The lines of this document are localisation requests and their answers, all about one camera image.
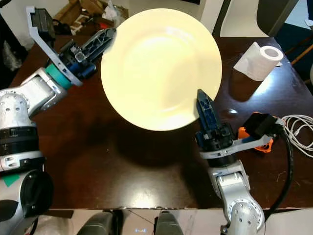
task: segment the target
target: black cable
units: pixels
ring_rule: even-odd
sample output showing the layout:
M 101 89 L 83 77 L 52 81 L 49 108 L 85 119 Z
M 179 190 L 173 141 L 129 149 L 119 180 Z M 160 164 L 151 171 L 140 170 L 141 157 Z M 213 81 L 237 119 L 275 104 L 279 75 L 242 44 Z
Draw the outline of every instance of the black cable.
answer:
M 29 233 L 29 235 L 34 235 L 35 231 L 36 231 L 36 228 L 37 228 L 37 225 L 38 225 L 38 218 L 35 219 L 34 223 L 33 223 L 33 227 Z
M 287 178 L 278 198 L 276 199 L 274 204 L 270 207 L 270 209 L 265 213 L 265 221 L 267 221 L 270 215 L 278 208 L 279 204 L 286 197 L 287 192 L 291 186 L 292 178 L 293 178 L 293 149 L 292 149 L 292 145 L 289 140 L 289 137 L 285 133 L 283 128 L 280 131 L 280 137 L 285 141 L 286 149 L 287 149 L 287 160 L 288 160 Z

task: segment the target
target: wooden table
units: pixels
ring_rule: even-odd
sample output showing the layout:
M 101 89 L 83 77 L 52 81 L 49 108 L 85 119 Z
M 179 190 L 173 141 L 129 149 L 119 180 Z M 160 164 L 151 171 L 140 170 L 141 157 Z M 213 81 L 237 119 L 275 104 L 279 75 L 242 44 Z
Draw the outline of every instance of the wooden table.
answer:
M 86 37 L 74 37 L 78 43 Z M 69 37 L 58 37 L 60 48 Z M 313 116 L 313 97 L 284 58 L 261 83 L 232 67 L 253 41 L 278 47 L 273 38 L 217 38 L 223 78 L 215 106 L 234 131 L 254 111 L 282 117 Z M 46 62 L 34 46 L 12 86 L 20 84 Z M 108 102 L 100 72 L 73 87 L 50 110 L 37 115 L 40 148 L 55 192 L 52 208 L 216 208 L 207 164 L 199 156 L 194 134 L 198 122 L 168 132 L 140 129 L 125 121 Z M 303 138 L 310 140 L 309 134 Z M 277 198 L 286 177 L 286 151 L 277 141 L 269 154 L 238 153 L 249 175 L 251 194 L 263 208 Z M 313 207 L 313 159 L 294 150 L 294 182 L 282 208 Z

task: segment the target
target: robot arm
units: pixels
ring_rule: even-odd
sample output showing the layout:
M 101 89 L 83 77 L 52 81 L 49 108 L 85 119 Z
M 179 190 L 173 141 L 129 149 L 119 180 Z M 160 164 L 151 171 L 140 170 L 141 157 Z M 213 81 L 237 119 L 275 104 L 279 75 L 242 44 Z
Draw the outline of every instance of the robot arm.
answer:
M 52 203 L 53 184 L 43 172 L 36 124 L 31 117 L 58 103 L 72 85 L 96 70 L 93 61 L 111 44 L 116 29 L 100 30 L 84 45 L 73 40 L 57 54 L 52 18 L 45 9 L 27 7 L 29 32 L 52 63 L 18 87 L 0 91 L 0 234 L 22 235 Z
M 251 137 L 234 140 L 230 126 L 222 124 L 213 101 L 198 90 L 197 110 L 201 131 L 196 140 L 202 149 L 201 157 L 208 160 L 209 177 L 216 194 L 223 200 L 227 225 L 221 226 L 224 235 L 256 235 L 265 222 L 262 208 L 250 195 L 245 169 L 236 152 L 266 145 L 281 128 L 281 119 L 270 115 L 253 114 L 244 126 Z

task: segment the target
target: toilet paper roll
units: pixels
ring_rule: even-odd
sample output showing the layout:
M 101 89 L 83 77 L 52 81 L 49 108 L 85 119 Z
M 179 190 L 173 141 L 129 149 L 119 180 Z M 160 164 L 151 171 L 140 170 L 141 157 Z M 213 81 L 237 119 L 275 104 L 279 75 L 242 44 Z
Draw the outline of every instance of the toilet paper roll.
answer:
M 283 57 L 279 49 L 271 46 L 260 47 L 254 42 L 235 64 L 234 69 L 255 81 L 263 81 Z

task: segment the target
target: white plastic bag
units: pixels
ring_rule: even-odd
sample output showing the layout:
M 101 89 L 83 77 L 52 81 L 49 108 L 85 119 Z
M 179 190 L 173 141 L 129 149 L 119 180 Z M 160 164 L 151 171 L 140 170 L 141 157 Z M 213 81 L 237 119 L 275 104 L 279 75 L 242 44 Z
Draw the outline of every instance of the white plastic bag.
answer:
M 6 67 L 8 67 L 11 71 L 14 71 L 22 66 L 22 61 L 17 59 L 13 52 L 11 51 L 10 45 L 4 41 L 3 43 L 3 63 Z
M 114 27 L 118 27 L 125 19 L 121 16 L 121 12 L 113 5 L 112 0 L 108 1 L 108 6 L 102 14 L 104 19 L 114 22 Z

